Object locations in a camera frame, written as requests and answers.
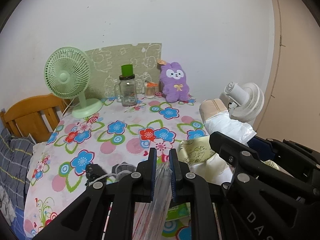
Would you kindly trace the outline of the green patterned wall sheet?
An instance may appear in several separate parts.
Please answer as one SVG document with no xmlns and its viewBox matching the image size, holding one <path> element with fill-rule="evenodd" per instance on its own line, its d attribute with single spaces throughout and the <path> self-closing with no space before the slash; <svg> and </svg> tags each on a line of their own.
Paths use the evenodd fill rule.
<svg viewBox="0 0 320 240">
<path fill-rule="evenodd" d="M 86 51 L 91 60 L 91 78 L 85 91 L 87 98 L 110 98 L 114 85 L 119 82 L 121 66 L 131 64 L 137 93 L 142 94 L 146 81 L 157 83 L 160 70 L 161 43 L 122 44 Z"/>
</svg>

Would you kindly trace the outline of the purple plush bunny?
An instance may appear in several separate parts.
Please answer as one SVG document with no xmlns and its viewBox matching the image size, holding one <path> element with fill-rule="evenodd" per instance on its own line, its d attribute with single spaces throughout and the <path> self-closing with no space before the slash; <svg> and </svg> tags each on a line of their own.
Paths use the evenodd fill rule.
<svg viewBox="0 0 320 240">
<path fill-rule="evenodd" d="M 178 62 L 167 63 L 159 61 L 161 73 L 159 81 L 162 85 L 162 93 L 167 102 L 188 101 L 189 86 L 187 77 Z"/>
</svg>

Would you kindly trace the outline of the beige door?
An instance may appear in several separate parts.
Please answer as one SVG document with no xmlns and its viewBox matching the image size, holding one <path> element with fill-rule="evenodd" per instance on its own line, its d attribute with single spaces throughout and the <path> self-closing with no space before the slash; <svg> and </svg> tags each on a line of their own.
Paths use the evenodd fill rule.
<svg viewBox="0 0 320 240">
<path fill-rule="evenodd" d="M 319 25 L 302 0 L 272 0 L 274 52 L 258 136 L 319 150 Z"/>
</svg>

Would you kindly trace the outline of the green desk fan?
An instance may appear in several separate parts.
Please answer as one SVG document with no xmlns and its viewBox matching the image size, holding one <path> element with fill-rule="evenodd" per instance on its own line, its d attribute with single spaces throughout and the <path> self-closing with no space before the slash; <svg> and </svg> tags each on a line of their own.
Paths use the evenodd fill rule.
<svg viewBox="0 0 320 240">
<path fill-rule="evenodd" d="M 103 106 L 99 99 L 87 99 L 85 96 L 90 78 L 89 57 L 74 47 L 62 47 L 54 51 L 44 68 L 45 83 L 55 96 L 61 99 L 79 99 L 72 109 L 72 116 L 77 119 L 92 116 Z"/>
</svg>

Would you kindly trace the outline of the yellow fabric storage basket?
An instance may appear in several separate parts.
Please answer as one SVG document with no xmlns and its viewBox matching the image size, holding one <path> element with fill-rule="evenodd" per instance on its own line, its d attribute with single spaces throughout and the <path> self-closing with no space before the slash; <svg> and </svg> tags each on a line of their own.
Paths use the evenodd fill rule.
<svg viewBox="0 0 320 240">
<path fill-rule="evenodd" d="M 235 140 L 259 153 L 260 160 L 278 171 L 284 171 L 271 160 L 267 145 L 259 144 L 254 137 Z M 178 159 L 189 165 L 190 171 L 203 177 L 207 182 L 221 185 L 232 180 L 233 168 L 230 167 L 209 145 L 209 136 L 183 140 L 177 150 Z"/>
</svg>

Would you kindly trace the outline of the green tissue pack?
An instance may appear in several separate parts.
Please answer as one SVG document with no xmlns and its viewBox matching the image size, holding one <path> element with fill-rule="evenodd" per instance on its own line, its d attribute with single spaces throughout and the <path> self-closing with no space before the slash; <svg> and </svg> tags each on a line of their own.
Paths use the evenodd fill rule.
<svg viewBox="0 0 320 240">
<path fill-rule="evenodd" d="M 190 203 L 183 203 L 168 209 L 166 221 L 178 220 L 190 216 Z"/>
</svg>

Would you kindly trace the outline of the grey plaid bedding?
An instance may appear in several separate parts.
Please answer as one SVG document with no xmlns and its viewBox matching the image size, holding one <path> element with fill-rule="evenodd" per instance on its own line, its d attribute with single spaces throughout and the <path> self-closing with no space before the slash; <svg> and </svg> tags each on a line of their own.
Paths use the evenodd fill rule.
<svg viewBox="0 0 320 240">
<path fill-rule="evenodd" d="M 1 130 L 1 186 L 11 200 L 13 207 L 25 208 L 30 185 L 27 179 L 34 143 L 29 138 L 19 138 L 9 130 Z"/>
</svg>

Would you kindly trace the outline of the green cup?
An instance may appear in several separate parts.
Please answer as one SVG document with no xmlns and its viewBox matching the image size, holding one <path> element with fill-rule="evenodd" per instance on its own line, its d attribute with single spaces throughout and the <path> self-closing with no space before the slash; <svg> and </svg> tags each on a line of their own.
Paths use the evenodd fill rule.
<svg viewBox="0 0 320 240">
<path fill-rule="evenodd" d="M 123 77 L 129 77 L 133 75 L 133 65 L 125 64 L 121 66 L 121 75 Z"/>
</svg>

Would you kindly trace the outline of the beige bandage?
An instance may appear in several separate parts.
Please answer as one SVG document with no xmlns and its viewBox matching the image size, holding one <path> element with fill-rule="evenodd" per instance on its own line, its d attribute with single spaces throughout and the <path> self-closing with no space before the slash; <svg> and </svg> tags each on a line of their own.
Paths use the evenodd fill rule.
<svg viewBox="0 0 320 240">
<path fill-rule="evenodd" d="M 226 110 L 226 106 L 220 99 L 205 100 L 199 107 L 200 116 L 203 122 Z"/>
</svg>

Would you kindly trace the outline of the white yellow soft item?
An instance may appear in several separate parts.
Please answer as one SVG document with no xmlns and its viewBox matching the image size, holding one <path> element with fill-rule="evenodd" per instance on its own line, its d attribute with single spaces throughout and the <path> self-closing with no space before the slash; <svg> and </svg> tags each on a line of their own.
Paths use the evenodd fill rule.
<svg viewBox="0 0 320 240">
<path fill-rule="evenodd" d="M 244 145 L 257 134 L 250 124 L 231 119 L 228 111 L 204 117 L 203 123 L 209 135 L 220 132 Z"/>
</svg>

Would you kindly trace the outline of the glass mason jar mug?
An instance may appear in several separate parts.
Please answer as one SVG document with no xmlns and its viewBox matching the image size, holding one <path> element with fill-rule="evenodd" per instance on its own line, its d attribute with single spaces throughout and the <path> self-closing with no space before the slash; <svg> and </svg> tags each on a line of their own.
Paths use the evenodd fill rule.
<svg viewBox="0 0 320 240">
<path fill-rule="evenodd" d="M 135 82 L 135 74 L 131 76 L 120 76 L 119 82 L 114 85 L 116 99 L 124 107 L 130 107 L 137 104 L 138 96 Z"/>
</svg>

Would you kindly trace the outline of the floral tablecloth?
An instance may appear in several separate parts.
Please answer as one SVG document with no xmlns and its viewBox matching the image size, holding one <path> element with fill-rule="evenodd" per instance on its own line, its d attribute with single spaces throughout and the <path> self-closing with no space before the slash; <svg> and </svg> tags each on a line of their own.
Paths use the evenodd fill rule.
<svg viewBox="0 0 320 240">
<path fill-rule="evenodd" d="M 86 188 L 85 167 L 98 164 L 116 180 L 112 167 L 126 162 L 137 166 L 150 148 L 157 162 L 181 141 L 206 135 L 199 114 L 200 101 L 168 103 L 161 93 L 142 97 L 132 107 L 103 98 L 102 109 L 87 118 L 66 114 L 46 142 L 33 149 L 28 172 L 30 186 L 24 208 L 23 229 L 34 237 Z"/>
</svg>

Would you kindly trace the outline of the white standing fan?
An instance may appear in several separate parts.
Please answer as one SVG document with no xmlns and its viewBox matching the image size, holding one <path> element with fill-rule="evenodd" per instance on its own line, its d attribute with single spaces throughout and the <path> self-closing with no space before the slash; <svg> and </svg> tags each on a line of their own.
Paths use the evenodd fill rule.
<svg viewBox="0 0 320 240">
<path fill-rule="evenodd" d="M 219 98 L 227 107 L 230 118 L 240 122 L 254 120 L 262 111 L 265 101 L 263 91 L 252 82 L 242 86 L 230 82 Z"/>
</svg>

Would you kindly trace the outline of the cotton swab jar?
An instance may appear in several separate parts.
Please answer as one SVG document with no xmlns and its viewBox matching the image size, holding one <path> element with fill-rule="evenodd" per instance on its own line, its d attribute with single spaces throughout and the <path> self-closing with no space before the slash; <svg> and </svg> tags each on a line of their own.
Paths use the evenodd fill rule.
<svg viewBox="0 0 320 240">
<path fill-rule="evenodd" d="M 158 84 L 150 81 L 144 83 L 144 95 L 146 98 L 154 98 L 158 89 Z"/>
</svg>

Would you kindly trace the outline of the clear plastic package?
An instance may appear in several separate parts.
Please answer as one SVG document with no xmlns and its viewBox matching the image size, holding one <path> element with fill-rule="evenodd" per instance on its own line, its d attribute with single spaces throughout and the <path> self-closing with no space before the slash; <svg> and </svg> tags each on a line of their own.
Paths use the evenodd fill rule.
<svg viewBox="0 0 320 240">
<path fill-rule="evenodd" d="M 155 191 L 150 203 L 136 203 L 133 239 L 161 239 L 172 199 L 170 163 L 157 164 Z"/>
</svg>

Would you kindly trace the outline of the wooden bed headboard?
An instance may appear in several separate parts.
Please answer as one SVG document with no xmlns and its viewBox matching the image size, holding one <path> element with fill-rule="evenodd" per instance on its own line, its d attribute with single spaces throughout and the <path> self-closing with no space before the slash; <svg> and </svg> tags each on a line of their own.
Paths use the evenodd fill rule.
<svg viewBox="0 0 320 240">
<path fill-rule="evenodd" d="M 31 135 L 36 142 L 44 142 L 60 122 L 57 111 L 63 112 L 70 102 L 53 94 L 32 96 L 1 110 L 1 121 L 16 137 Z"/>
</svg>

